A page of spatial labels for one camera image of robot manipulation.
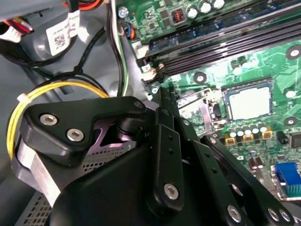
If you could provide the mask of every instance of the silver screw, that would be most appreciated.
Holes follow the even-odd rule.
[[[162,112],[163,112],[165,115],[169,116],[168,110],[163,109]]]
[[[179,197],[178,189],[170,183],[164,185],[164,192],[171,200],[176,200]]]
[[[201,81],[203,81],[203,80],[204,80],[204,77],[203,77],[203,76],[198,76],[198,77],[197,77],[197,81],[198,81],[198,82],[201,82]]]
[[[210,137],[209,140],[212,144],[214,144],[214,145],[216,144],[216,140],[214,138]]]
[[[292,57],[295,57],[295,56],[297,56],[298,54],[299,54],[300,52],[299,52],[299,50],[293,50],[292,52],[291,52],[291,56]]]
[[[291,221],[289,215],[284,210],[280,210],[280,214],[284,218],[284,220],[286,220],[287,222]]]
[[[268,212],[270,214],[270,216],[275,220],[275,221],[279,221],[279,217],[277,215],[277,213],[271,209],[271,208],[268,208]]]
[[[186,126],[189,126],[189,125],[190,125],[190,123],[189,123],[188,120],[186,120],[186,119],[184,119],[183,122],[184,122],[184,124],[185,124]]]
[[[159,88],[157,86],[154,86],[152,89],[151,89],[151,92],[153,94],[156,94],[158,92]]]
[[[71,141],[79,142],[84,139],[84,133],[79,129],[70,129],[67,131],[67,137]]]
[[[57,118],[51,114],[44,114],[40,117],[40,122],[46,126],[53,126],[57,124]]]
[[[227,210],[228,210],[229,215],[232,217],[232,219],[235,222],[239,223],[241,221],[240,213],[238,212],[238,210],[234,206],[229,205],[227,207]]]
[[[128,9],[126,7],[124,7],[124,6],[120,7],[118,9],[118,16],[121,19],[125,19],[128,16]]]
[[[134,105],[138,108],[143,108],[143,104],[141,104],[139,101],[135,101]]]

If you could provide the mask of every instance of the black cable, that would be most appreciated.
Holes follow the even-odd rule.
[[[85,79],[85,78],[75,77],[76,75],[86,77],[86,78],[90,79],[92,82],[88,79]],[[52,82],[55,82],[55,81],[63,81],[63,80],[68,80],[68,79],[85,81],[85,82],[89,83],[90,85],[99,88],[105,94],[108,95],[108,92],[104,89],[104,87],[98,81],[96,81],[94,78],[92,78],[90,75],[87,75],[85,73],[75,73],[75,72],[64,72],[64,73],[61,73],[59,75],[56,75],[55,77],[39,84],[38,86],[35,87],[35,89],[38,88],[38,87],[44,86],[44,85],[48,85],[48,84],[50,84]]]
[[[122,64],[122,59],[120,56],[120,53],[118,52],[118,48],[116,46],[116,43],[114,41],[113,31],[112,31],[112,24],[111,24],[111,17],[112,17],[112,11],[111,11],[111,3],[109,2],[107,4],[107,32],[108,32],[108,39],[109,43],[112,47],[113,53],[115,55],[115,58],[117,60],[118,65],[118,71],[119,71],[119,84],[118,84],[118,91],[117,96],[122,96],[122,91],[124,88],[124,68]]]
[[[5,53],[3,54],[3,56],[10,62],[19,65],[19,66],[25,66],[25,67],[44,67],[47,65],[51,65],[57,61],[59,61],[60,59],[62,59],[65,54],[72,48],[72,46],[74,45],[75,41],[77,39],[77,36],[74,36],[73,38],[71,38],[71,43],[70,45],[60,54],[56,55],[55,57],[51,58],[51,59],[47,59],[47,60],[41,60],[41,61],[33,61],[33,60],[24,60],[21,58],[16,58],[13,55],[11,55],[10,53]]]
[[[82,70],[84,64],[86,63],[88,56],[93,48],[93,46],[97,43],[97,41],[105,34],[104,27],[101,28],[96,35],[92,38],[92,40],[87,45],[81,59],[79,60],[79,63],[77,66],[74,67],[74,71],[77,72],[78,70]]]

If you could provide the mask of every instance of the white wire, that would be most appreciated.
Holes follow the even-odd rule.
[[[116,2],[115,0],[111,0],[111,7],[112,7],[112,31],[113,31],[113,38],[115,40],[117,49],[119,54],[121,55],[121,49],[119,45],[119,35],[118,35],[118,27],[117,27],[117,15],[116,15]]]

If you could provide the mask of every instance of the capacitor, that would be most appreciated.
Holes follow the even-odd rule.
[[[257,127],[261,133],[264,133],[268,130],[268,128],[263,124],[263,122],[257,123]]]
[[[241,127],[236,127],[235,130],[236,130],[237,136],[242,137],[244,135],[244,132]]]
[[[262,162],[261,157],[256,157],[255,161],[256,161],[258,168],[260,168],[260,169],[263,168],[263,162]]]
[[[252,170],[256,170],[257,169],[257,164],[254,158],[250,158],[249,159],[249,166]]]
[[[235,148],[230,149],[231,154],[235,157],[238,158],[239,154],[238,154],[238,150]]]
[[[236,132],[233,128],[229,128],[228,132],[229,132],[230,137],[236,137]]]
[[[250,156],[254,157],[257,155],[257,151],[255,150],[255,148],[253,146],[248,146],[247,150],[248,150]]]
[[[296,91],[289,90],[289,91],[286,92],[285,96],[286,96],[286,98],[293,98],[293,97],[296,96]]]
[[[250,124],[250,129],[253,134],[259,133],[259,129],[257,128],[257,126],[255,124]]]
[[[252,131],[251,131],[250,127],[248,127],[248,126],[243,126],[243,132],[244,132],[246,135],[252,134]]]
[[[198,16],[198,10],[194,6],[189,6],[186,9],[187,17],[190,19],[195,19]]]
[[[224,5],[225,5],[224,0],[215,0],[215,2],[213,3],[213,7],[215,9],[221,9],[221,8],[223,8]]]
[[[230,64],[234,75],[239,75],[243,72],[237,60],[232,60]]]
[[[211,5],[207,2],[202,0],[198,5],[199,11],[201,13],[207,14],[211,11]]]

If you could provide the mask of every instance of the red wire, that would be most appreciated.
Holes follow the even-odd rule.
[[[25,33],[30,33],[30,30],[28,30],[26,27],[20,25],[19,23],[15,22],[15,21],[10,21],[10,23],[13,23],[14,26],[18,27],[21,31],[25,32]]]

